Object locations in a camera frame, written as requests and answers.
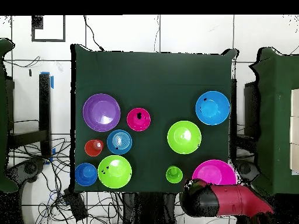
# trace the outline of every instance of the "magenta bowl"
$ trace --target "magenta bowl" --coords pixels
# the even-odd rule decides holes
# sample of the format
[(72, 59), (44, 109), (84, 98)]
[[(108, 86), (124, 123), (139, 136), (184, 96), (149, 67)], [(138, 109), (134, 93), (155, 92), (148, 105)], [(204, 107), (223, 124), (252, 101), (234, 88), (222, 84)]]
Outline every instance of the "magenta bowl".
[(237, 177), (231, 166), (222, 160), (207, 160), (194, 171), (192, 179), (202, 179), (216, 185), (234, 185)]
[(134, 108), (127, 116), (128, 126), (135, 131), (144, 131), (150, 126), (151, 116), (144, 108)]

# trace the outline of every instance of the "light blue bowl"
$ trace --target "light blue bowl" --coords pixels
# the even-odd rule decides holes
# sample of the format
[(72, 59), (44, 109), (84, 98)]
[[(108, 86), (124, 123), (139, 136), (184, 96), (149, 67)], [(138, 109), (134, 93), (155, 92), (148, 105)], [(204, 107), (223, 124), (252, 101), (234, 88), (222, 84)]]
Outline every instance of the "light blue bowl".
[(109, 134), (107, 147), (115, 155), (123, 155), (131, 149), (132, 137), (128, 132), (117, 129)]
[(75, 180), (81, 186), (91, 186), (98, 178), (98, 171), (94, 165), (82, 163), (75, 169)]
[(230, 114), (230, 103), (224, 94), (218, 91), (208, 91), (197, 100), (195, 112), (204, 124), (221, 124)]

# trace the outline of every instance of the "bowl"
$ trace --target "bowl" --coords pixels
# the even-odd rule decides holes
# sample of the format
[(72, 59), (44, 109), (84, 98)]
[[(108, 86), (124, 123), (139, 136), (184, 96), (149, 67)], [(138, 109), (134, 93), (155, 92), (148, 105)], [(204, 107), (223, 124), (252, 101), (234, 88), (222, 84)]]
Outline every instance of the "bowl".
[(128, 126), (134, 131), (144, 131), (150, 126), (151, 116), (144, 108), (134, 108), (127, 116)]
[(170, 127), (167, 141), (173, 151), (186, 155), (199, 147), (201, 133), (196, 124), (190, 121), (179, 121)]
[(166, 171), (166, 179), (173, 184), (180, 182), (183, 178), (183, 172), (176, 166), (170, 166)]
[(132, 137), (128, 132), (122, 129), (116, 129), (109, 134), (107, 147), (112, 153), (123, 155), (131, 149)]
[(126, 158), (110, 155), (104, 158), (98, 167), (102, 184), (111, 189), (124, 187), (131, 179), (132, 168)]
[(204, 124), (221, 124), (230, 114), (230, 103), (224, 94), (218, 91), (209, 91), (199, 97), (195, 112)]
[(101, 153), (101, 151), (104, 148), (104, 143), (101, 140), (89, 140), (86, 144), (85, 144), (85, 152), (87, 155), (89, 156), (97, 156)]
[(202, 179), (206, 183), (216, 185), (234, 185), (237, 183), (233, 169), (222, 160), (203, 162), (195, 169), (192, 179)]
[(108, 94), (95, 94), (85, 102), (83, 118), (94, 131), (110, 131), (119, 123), (119, 104)]
[(90, 163), (82, 163), (75, 169), (75, 180), (81, 186), (91, 186), (97, 178), (96, 168)]

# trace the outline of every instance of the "table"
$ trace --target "table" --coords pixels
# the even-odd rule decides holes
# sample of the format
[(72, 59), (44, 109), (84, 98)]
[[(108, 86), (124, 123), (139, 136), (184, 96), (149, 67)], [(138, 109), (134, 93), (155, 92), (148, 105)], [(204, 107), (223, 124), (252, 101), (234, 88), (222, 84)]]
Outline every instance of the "table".
[(299, 57), (261, 48), (253, 69), (260, 93), (260, 137), (257, 142), (261, 175), (253, 186), (262, 195), (299, 194), (299, 176), (290, 169), (291, 90), (299, 88)]
[[(220, 91), (230, 99), (231, 62), (236, 50), (227, 50), (224, 55), (89, 51), (80, 45), (73, 45), (71, 50), (72, 83), (76, 89), (75, 106), (71, 106), (75, 107), (75, 166), (88, 162), (98, 168), (102, 159), (112, 155), (106, 140), (113, 130), (125, 130), (133, 139), (131, 150), (123, 155), (133, 170), (127, 185), (113, 190), (99, 180), (89, 187), (75, 183), (76, 192), (179, 193), (200, 163), (228, 160), (228, 119), (220, 125), (205, 125), (196, 116), (195, 104), (209, 90)], [(84, 103), (97, 93), (111, 95), (120, 105), (120, 122), (108, 132), (90, 129), (82, 117)], [(135, 107), (143, 107), (151, 115), (151, 125), (143, 132), (131, 130), (126, 122), (128, 112)], [(189, 120), (201, 130), (201, 145), (189, 155), (175, 153), (167, 143), (168, 129), (179, 120)], [(84, 146), (90, 139), (100, 139), (105, 144), (97, 157), (85, 153)], [(182, 169), (180, 183), (166, 180), (170, 165)]]

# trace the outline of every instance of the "green cup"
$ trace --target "green cup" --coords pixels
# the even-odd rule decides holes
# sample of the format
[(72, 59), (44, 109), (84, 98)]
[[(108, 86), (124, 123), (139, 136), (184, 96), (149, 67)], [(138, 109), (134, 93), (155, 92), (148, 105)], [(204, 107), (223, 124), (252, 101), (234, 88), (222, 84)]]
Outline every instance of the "green cup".
[(167, 141), (173, 151), (187, 155), (199, 147), (201, 133), (196, 124), (190, 121), (179, 121), (170, 127)]
[(110, 155), (100, 162), (98, 175), (104, 186), (118, 189), (130, 181), (132, 168), (126, 158), (120, 155)]
[(176, 166), (170, 166), (166, 171), (166, 179), (173, 184), (180, 182), (183, 178), (183, 172)]

